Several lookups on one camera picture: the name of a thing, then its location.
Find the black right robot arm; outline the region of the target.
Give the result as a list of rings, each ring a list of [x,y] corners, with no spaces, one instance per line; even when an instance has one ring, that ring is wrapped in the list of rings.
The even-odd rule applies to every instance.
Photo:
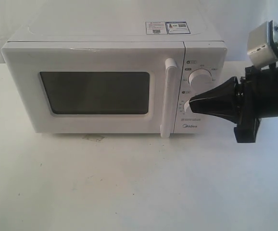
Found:
[[[278,23],[266,21],[252,30],[247,54],[252,66],[243,77],[231,77],[187,103],[193,113],[236,124],[238,143],[254,143],[261,119],[278,117]]]

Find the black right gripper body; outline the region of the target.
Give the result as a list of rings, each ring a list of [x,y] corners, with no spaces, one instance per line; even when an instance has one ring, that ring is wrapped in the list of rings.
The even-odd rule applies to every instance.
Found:
[[[238,143],[255,143],[261,120],[278,117],[277,67],[245,68],[245,76],[233,77],[237,119],[234,135]]]

